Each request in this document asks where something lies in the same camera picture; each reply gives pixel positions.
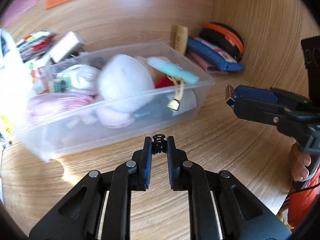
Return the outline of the person right hand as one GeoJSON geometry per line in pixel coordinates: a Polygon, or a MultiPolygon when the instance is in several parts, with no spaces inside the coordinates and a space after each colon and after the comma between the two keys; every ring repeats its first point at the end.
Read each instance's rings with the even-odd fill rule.
{"type": "Polygon", "coordinates": [[[311,164],[311,157],[307,153],[302,153],[298,149],[298,144],[295,142],[290,151],[291,158],[291,177],[295,181],[302,181],[309,176],[307,167],[311,164]]]}

